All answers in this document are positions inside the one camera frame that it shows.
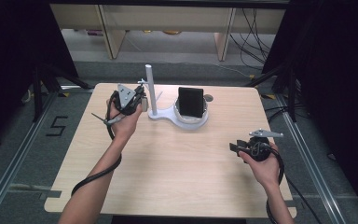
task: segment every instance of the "light wood table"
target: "light wood table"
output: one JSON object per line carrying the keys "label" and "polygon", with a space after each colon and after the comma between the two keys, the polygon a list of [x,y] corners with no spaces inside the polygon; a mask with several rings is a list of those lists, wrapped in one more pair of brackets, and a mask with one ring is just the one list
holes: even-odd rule
{"label": "light wood table", "polygon": [[[129,88],[136,85],[124,84]],[[171,106],[179,86],[156,85],[158,108]],[[229,150],[237,139],[248,141],[249,132],[269,130],[257,90],[253,88],[191,86],[203,88],[208,121],[196,131],[178,128],[168,120],[139,118],[137,130],[123,151],[102,213],[174,217],[266,217],[266,194],[250,167]],[[51,190],[45,209],[61,212],[76,183],[86,177],[111,141],[106,127],[91,113],[106,113],[105,101],[117,84],[98,84],[78,125]],[[286,179],[283,198],[291,202]],[[289,207],[294,217],[296,208]]]}

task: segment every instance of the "gray carpet floor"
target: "gray carpet floor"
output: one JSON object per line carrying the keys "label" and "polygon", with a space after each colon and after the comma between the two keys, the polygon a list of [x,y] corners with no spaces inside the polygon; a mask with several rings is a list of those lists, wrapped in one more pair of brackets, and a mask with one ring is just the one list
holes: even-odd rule
{"label": "gray carpet floor", "polygon": [[[154,79],[158,84],[243,86],[250,81],[250,75],[260,76],[259,70],[238,65],[220,67],[213,64],[152,63],[152,66]],[[91,85],[100,82],[134,83],[142,77],[145,78],[144,63],[76,62],[76,68],[80,78]],[[59,81],[62,85],[71,84],[64,79],[59,79]],[[273,81],[274,77],[257,86],[261,95],[272,93],[270,87]],[[89,92],[72,92],[66,97],[57,97],[54,100],[9,192],[0,205],[0,223],[57,222],[60,214],[46,212],[44,202],[90,96],[91,93]],[[262,97],[261,101],[265,109],[278,106],[277,101],[274,99]],[[276,111],[268,111],[266,116],[269,118]],[[337,198],[343,216],[348,223],[358,223],[358,199],[351,185],[342,174],[337,163],[326,157],[329,149],[324,143],[323,137],[319,135],[318,128],[312,122],[307,110],[298,108],[296,112],[297,125],[311,148],[312,155],[317,161],[327,185]],[[0,133],[2,141],[0,146],[0,177],[19,148],[22,139],[27,134],[33,115],[34,103],[31,100],[14,111],[11,116],[11,122]],[[51,124],[57,116],[67,117],[66,119],[58,119],[56,122],[56,125],[65,126],[65,129],[61,136],[48,136],[50,133],[60,131],[51,128]],[[287,176],[304,195],[322,223],[331,223],[282,114],[271,120],[270,128],[273,132],[285,134],[284,138],[277,138],[275,141],[280,147]],[[292,187],[291,191],[297,209],[296,222],[316,223],[315,218],[300,199],[298,193]],[[110,223],[111,220],[111,215],[101,215],[98,223]],[[115,223],[190,223],[189,220],[130,220],[128,217],[114,217]],[[202,221],[206,221],[205,223],[269,223],[264,218]]]}

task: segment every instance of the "forearm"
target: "forearm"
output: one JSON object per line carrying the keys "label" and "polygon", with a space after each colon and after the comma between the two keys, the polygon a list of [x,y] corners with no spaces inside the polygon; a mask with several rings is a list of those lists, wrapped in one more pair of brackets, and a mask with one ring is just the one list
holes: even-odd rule
{"label": "forearm", "polygon": [[264,187],[267,193],[269,209],[278,223],[295,223],[284,202],[279,186]]}
{"label": "forearm", "polygon": [[[95,175],[113,165],[120,157],[128,138],[116,137],[88,176]],[[100,215],[113,172],[82,186],[72,196],[60,218],[60,223],[95,223]]]}

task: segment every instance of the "black square object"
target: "black square object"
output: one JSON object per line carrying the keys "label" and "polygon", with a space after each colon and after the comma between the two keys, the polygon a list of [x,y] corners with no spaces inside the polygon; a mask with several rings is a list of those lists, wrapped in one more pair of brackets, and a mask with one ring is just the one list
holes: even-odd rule
{"label": "black square object", "polygon": [[204,110],[203,89],[179,87],[178,102],[180,115],[202,118]]}

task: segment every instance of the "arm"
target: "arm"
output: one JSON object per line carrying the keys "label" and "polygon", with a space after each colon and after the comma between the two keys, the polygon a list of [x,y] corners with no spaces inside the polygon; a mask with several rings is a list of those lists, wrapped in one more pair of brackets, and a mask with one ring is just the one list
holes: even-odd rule
{"label": "arm", "polygon": [[[270,144],[272,148],[278,150],[275,144]],[[263,186],[268,197],[269,209],[275,220],[278,223],[295,223],[279,188],[279,164],[275,156],[270,154],[265,161],[255,161],[242,151],[239,154],[251,167],[255,179]]]}
{"label": "arm", "polygon": [[[141,113],[142,108],[138,105],[134,114],[127,116],[112,126],[116,137],[88,176],[105,170],[118,160],[124,146],[135,132],[136,123]],[[118,114],[118,111],[115,110],[114,104],[112,104],[110,117],[112,118],[116,114]],[[113,172],[78,189],[63,209],[59,223],[95,223],[103,207],[112,175]]]}

